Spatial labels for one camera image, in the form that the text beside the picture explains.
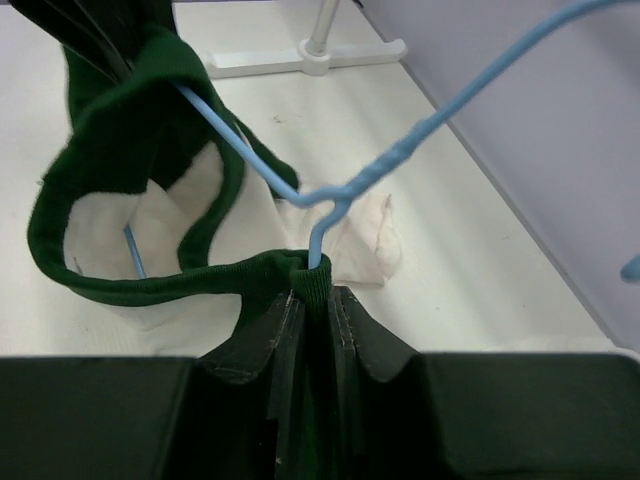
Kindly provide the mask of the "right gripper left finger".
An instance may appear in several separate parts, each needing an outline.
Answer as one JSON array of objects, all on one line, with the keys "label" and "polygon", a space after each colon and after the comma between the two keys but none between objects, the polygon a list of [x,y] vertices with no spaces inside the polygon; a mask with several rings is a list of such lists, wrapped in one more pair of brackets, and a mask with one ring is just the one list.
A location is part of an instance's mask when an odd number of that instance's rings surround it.
[{"label": "right gripper left finger", "polygon": [[305,308],[293,294],[199,358],[1,362],[5,479],[293,479]]}]

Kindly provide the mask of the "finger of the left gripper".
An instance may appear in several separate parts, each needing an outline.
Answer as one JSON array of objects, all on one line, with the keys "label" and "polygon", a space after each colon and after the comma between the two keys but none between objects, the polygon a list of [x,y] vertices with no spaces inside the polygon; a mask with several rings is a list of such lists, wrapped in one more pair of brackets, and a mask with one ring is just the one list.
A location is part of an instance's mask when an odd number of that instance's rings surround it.
[{"label": "finger of the left gripper", "polygon": [[170,0],[14,0],[10,5],[116,82],[132,72],[145,25],[175,30]]}]

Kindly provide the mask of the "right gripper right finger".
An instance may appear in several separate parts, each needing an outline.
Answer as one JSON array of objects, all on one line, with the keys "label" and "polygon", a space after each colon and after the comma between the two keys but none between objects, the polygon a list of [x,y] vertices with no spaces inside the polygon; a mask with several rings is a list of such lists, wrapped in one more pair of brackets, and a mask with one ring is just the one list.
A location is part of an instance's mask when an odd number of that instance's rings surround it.
[{"label": "right gripper right finger", "polygon": [[342,479],[635,479],[639,364],[613,353],[420,352],[329,300]]}]

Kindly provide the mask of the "green and white t-shirt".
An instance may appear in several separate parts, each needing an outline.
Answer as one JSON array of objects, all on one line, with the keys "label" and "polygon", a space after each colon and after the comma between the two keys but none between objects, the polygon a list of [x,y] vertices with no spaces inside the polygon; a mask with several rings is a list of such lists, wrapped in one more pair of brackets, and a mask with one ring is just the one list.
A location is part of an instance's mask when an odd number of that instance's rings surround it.
[{"label": "green and white t-shirt", "polygon": [[322,313],[333,285],[379,289],[401,247],[391,198],[368,194],[326,236],[326,213],[282,200],[178,91],[193,89],[294,189],[296,172],[221,101],[195,52],[144,28],[116,82],[64,53],[71,136],[43,178],[28,226],[40,271],[125,318],[146,352],[200,356],[258,319],[284,292]]}]

